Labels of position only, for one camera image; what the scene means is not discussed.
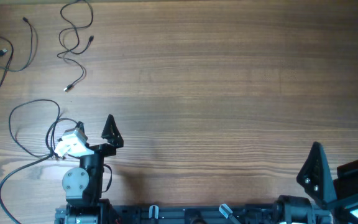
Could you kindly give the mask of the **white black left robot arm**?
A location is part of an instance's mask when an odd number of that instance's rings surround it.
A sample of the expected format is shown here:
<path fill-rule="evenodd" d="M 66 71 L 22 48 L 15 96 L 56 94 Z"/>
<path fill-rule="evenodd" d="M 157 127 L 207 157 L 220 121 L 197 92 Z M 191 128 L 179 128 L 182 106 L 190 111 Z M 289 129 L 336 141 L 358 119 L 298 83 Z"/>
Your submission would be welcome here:
<path fill-rule="evenodd" d="M 73 156 L 80 160 L 76 168 L 65 173 L 62 187 L 67 205 L 56 209 L 55 223 L 104 224 L 121 223 L 121 216 L 113 209 L 108 199 L 102 199 L 104 158 L 115 156 L 116 150 L 124 146 L 124 140 L 116 126 L 114 116 L 108 115 L 101 138 L 104 144 L 91 146 L 87 143 L 84 123 L 78 122 L 73 129 L 63 133 L 54 152 L 60 156 Z"/>

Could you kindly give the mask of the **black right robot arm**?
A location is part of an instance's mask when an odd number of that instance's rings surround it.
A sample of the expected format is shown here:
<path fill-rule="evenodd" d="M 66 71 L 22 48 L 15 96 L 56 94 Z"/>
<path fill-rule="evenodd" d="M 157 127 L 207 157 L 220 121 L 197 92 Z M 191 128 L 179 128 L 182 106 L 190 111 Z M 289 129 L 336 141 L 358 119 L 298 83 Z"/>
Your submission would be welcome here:
<path fill-rule="evenodd" d="M 324 223 L 326 214 L 334 223 L 358 223 L 358 160 L 337 167 L 337 179 L 319 142 L 314 142 L 296 181 L 318 206 L 307 198 L 282 195 L 273 207 L 277 223 Z"/>

